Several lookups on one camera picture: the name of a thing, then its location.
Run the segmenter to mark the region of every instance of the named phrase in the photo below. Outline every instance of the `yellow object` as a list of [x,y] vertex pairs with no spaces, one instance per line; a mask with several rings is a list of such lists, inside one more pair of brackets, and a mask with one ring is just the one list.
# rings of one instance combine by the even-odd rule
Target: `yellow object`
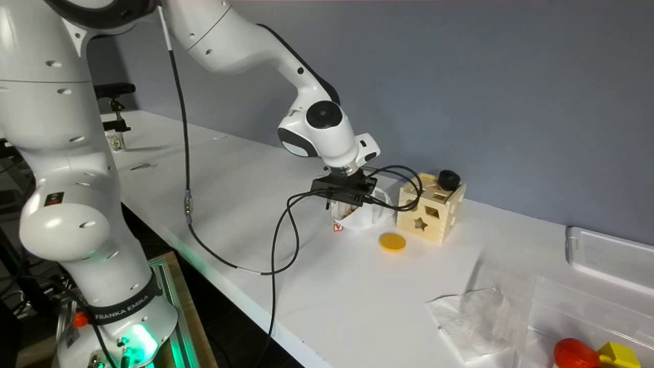
[[643,368],[636,352],[628,345],[609,341],[600,349],[601,368]]
[[[454,192],[444,190],[438,185],[438,177],[419,173],[424,182],[424,197],[416,211],[397,215],[397,229],[412,233],[429,244],[444,244],[447,233],[458,222],[458,211],[465,203],[467,186],[460,185]],[[416,199],[416,188],[408,182],[400,188],[398,205],[408,205]]]
[[381,246],[388,251],[402,251],[408,247],[408,240],[398,233],[383,233]]

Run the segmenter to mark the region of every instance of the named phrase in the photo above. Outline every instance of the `red object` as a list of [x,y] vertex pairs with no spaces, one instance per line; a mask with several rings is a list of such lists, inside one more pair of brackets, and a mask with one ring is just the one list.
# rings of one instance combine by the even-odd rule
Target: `red object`
[[84,326],[89,326],[89,316],[80,310],[74,316],[74,328],[82,330]]
[[561,339],[554,347],[559,368],[600,368],[600,353],[578,339]]

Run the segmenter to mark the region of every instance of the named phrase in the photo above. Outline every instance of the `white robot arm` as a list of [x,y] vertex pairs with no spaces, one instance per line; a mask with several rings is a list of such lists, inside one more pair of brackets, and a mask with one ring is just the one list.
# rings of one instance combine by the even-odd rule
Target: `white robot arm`
[[[101,32],[129,30],[156,7],[157,0],[0,0],[0,128],[38,179],[22,209],[20,240],[32,253],[71,274],[109,352],[138,352],[138,366],[153,360],[178,310],[159,295],[121,215],[87,44]],[[371,135],[354,135],[336,92],[309,66],[228,2],[161,0],[161,7],[181,45],[206,70],[229,73],[274,64],[298,91],[278,126],[283,145],[297,155],[319,155],[331,168],[317,192],[362,203],[361,192],[333,197],[333,186],[343,179],[362,185],[361,168],[381,149]],[[59,352],[65,352],[59,366],[89,366],[95,357],[102,365],[105,355],[90,328],[59,341]]]

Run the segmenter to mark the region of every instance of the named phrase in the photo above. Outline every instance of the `yellow toy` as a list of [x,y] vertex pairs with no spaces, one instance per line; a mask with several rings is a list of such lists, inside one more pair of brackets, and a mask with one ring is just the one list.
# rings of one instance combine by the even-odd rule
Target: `yellow toy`
[[[444,244],[458,222],[467,186],[450,170],[439,172],[439,177],[419,173],[419,179],[424,182],[424,197],[416,211],[397,215],[397,229],[429,244]],[[416,188],[408,182],[400,188],[398,205],[408,205],[413,199]]]
[[600,349],[601,368],[643,368],[631,347],[609,341]]

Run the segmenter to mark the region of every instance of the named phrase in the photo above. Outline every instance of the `white tabletop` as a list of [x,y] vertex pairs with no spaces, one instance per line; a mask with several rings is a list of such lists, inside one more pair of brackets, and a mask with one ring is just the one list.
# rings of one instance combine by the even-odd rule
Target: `white tabletop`
[[[274,224],[290,194],[323,173],[317,159],[193,126],[194,224],[213,251],[249,271],[231,271],[190,238],[183,212],[183,124],[149,112],[125,115],[129,149],[116,154],[123,203],[178,250],[246,316],[269,330]],[[333,233],[325,201],[306,199],[295,211],[302,235],[298,261],[278,277],[277,341],[302,366],[397,368],[460,366],[438,337],[426,302],[463,293],[485,253],[519,274],[547,277],[647,309],[643,295],[578,277],[565,261],[565,225],[529,219],[467,201],[445,246],[410,241],[387,253],[371,231]],[[292,253],[290,225],[278,241],[278,264]]]

